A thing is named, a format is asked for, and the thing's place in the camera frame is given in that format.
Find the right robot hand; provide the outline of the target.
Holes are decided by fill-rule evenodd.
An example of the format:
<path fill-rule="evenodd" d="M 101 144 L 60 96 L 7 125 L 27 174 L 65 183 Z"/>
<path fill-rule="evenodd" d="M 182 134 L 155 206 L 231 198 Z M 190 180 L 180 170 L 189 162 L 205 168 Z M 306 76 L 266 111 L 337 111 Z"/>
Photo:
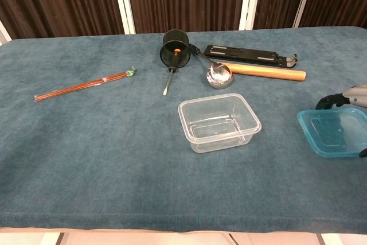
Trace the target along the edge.
<path fill-rule="evenodd" d="M 327 95 L 316 105 L 321 121 L 314 125 L 317 152 L 323 157 L 366 157 L 366 113 L 346 104 L 366 107 L 366 84 Z"/>

